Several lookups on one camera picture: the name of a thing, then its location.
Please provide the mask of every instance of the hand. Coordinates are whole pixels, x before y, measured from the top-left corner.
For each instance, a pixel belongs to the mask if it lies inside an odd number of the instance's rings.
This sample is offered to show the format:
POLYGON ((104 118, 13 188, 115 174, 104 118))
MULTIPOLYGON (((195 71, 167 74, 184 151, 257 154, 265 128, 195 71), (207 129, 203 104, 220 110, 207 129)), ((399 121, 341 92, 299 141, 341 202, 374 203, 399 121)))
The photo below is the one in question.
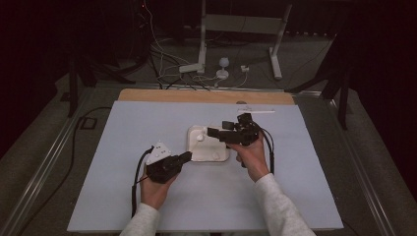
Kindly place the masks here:
POLYGON ((144 170, 144 175, 141 178, 143 179, 141 182, 141 203, 159 209, 165 202, 169 187, 178 175, 172 177, 165 184, 159 184, 151 181, 146 175, 146 172, 144 170))
POLYGON ((267 161, 265 160, 264 136, 262 132, 259 133, 259 138, 247 147, 233 144, 227 145, 237 151, 237 161, 245 163, 249 177, 254 182, 269 174, 267 161))

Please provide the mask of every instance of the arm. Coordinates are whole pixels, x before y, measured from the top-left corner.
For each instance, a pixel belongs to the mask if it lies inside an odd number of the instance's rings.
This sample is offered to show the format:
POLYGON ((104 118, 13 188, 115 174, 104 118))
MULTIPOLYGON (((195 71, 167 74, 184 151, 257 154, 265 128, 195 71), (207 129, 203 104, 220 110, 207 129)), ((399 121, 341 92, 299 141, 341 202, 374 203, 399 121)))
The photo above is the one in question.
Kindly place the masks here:
POLYGON ((264 151, 264 136, 247 147, 228 144, 236 150, 236 159, 245 163, 248 174, 255 182, 258 203, 267 222, 270 235, 315 235, 307 226, 292 201, 284 195, 273 175, 269 173, 264 151))
POLYGON ((169 187, 176 179, 172 177, 165 184, 158 184, 151 181, 145 175, 141 181, 141 203, 135 216, 120 234, 121 236, 150 236, 155 235, 159 222, 159 208, 165 202, 169 187))
POLYGON ((256 182, 255 192, 270 235, 315 235, 272 174, 256 182))

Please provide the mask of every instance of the wooden edge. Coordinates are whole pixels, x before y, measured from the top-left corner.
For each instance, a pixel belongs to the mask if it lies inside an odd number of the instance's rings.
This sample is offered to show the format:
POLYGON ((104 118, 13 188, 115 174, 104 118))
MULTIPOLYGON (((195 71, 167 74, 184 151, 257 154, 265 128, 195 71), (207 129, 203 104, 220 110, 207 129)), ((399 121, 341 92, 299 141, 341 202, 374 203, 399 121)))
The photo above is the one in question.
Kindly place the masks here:
POLYGON ((281 91, 207 91, 125 88, 120 92, 118 100, 201 103, 236 103, 244 101, 248 104, 295 104, 290 93, 281 91))

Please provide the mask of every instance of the white tabletop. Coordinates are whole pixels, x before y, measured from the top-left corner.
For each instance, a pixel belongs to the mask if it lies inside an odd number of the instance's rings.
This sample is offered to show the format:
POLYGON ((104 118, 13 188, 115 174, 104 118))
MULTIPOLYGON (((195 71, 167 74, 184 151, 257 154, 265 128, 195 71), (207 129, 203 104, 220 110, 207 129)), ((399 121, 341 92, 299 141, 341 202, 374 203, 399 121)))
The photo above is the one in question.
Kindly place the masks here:
MULTIPOLYGON (((68 231, 121 231, 131 216, 131 186, 143 152, 164 142, 174 154, 186 151, 193 125, 237 122, 247 105, 116 101, 103 131, 68 231)), ((304 119, 297 105, 250 105, 274 110, 253 114, 275 143, 275 179, 313 229, 342 223, 304 119)), ((159 231, 263 231, 267 227, 247 170, 224 162, 189 162, 160 209, 159 231)))

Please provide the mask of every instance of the white sleeve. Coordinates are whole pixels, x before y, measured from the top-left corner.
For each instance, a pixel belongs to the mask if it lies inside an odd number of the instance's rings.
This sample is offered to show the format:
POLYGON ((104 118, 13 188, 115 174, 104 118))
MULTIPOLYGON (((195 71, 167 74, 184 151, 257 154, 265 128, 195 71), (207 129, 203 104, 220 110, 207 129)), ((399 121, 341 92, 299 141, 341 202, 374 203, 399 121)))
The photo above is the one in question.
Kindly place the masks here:
POLYGON ((255 191, 270 235, 315 235, 272 174, 259 179, 255 183, 255 191))
POLYGON ((140 203, 135 216, 133 216, 120 236, 154 236, 158 222, 159 211, 140 203))

